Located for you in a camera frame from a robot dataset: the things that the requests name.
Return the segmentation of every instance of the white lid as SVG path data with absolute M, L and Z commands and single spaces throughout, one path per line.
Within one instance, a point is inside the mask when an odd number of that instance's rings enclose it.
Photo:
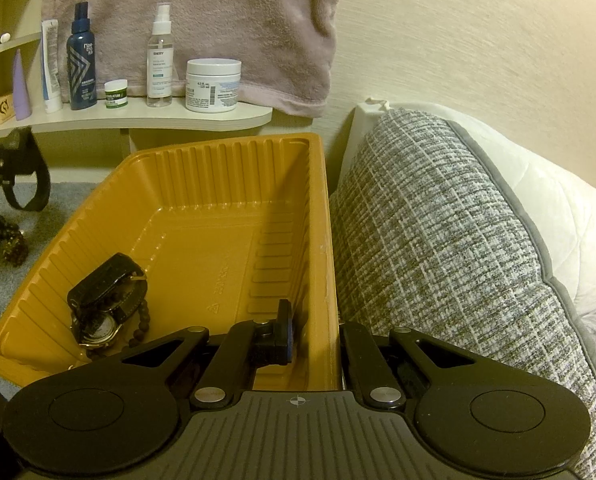
M 59 95 L 49 98 L 44 102 L 44 111 L 47 112 L 47 114 L 52 114 L 58 110 L 62 110 L 62 99 Z
M 233 75 L 239 74 L 242 62 L 237 59 L 207 57 L 187 61 L 187 73 L 193 75 Z
M 104 91 L 105 92 L 117 92 L 118 90 L 126 90 L 127 89 L 127 80 L 126 79 L 114 79 L 113 81 L 107 81 L 104 83 Z
M 153 22 L 151 34 L 154 36 L 163 36 L 171 34 L 171 4 L 158 4 L 156 10 L 156 19 Z

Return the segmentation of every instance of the corner shelf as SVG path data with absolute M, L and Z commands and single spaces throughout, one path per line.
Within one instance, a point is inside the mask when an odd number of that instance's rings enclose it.
M 26 36 L 22 36 L 21 38 L 15 38 L 7 41 L 6 43 L 0 44 L 0 52 L 4 52 L 5 50 L 11 50 L 12 48 L 18 48 L 21 45 L 33 43 L 33 41 L 40 41 L 39 32 L 27 34 Z
M 272 111 L 273 108 L 269 107 L 238 103 L 230 112 L 201 114 L 187 110 L 185 99 L 180 97 L 162 108 L 146 106 L 144 97 L 130 97 L 129 104 L 122 108 L 108 109 L 100 100 L 85 110 L 71 110 L 65 104 L 62 110 L 52 114 L 44 112 L 43 104 L 42 107 L 34 107 L 33 114 L 24 120 L 13 119 L 0 124 L 0 137 L 18 126 L 31 126 L 34 133 L 134 128 L 229 132 L 267 124 Z

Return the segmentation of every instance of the plastic tray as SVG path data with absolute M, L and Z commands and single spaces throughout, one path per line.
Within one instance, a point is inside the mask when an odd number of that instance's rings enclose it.
M 84 201 L 0 319 L 0 375 L 25 386 L 89 362 L 66 294 L 116 252 L 146 272 L 145 340 L 293 305 L 293 363 L 258 371 L 254 388 L 339 387 L 329 202 L 315 134 L 197 142 L 130 156 Z M 109 349 L 120 350 L 134 326 Z

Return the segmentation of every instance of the purple tube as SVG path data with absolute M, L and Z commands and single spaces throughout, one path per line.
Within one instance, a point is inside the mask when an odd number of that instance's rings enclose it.
M 20 49 L 15 51 L 14 58 L 14 110 L 15 118 L 18 121 L 31 115 L 31 104 L 29 102 L 29 92 L 26 89 Z

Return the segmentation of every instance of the fleece towel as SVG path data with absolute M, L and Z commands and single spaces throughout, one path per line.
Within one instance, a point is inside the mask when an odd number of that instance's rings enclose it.
M 95 34 L 97 96 L 104 83 L 129 81 L 146 95 L 146 43 L 158 2 L 170 2 L 174 36 L 174 96 L 185 95 L 187 60 L 242 61 L 239 98 L 290 115 L 319 117 L 329 93 L 338 0 L 43 0 L 42 18 L 59 21 L 58 63 L 67 102 L 66 39 L 74 5 L 89 2 Z

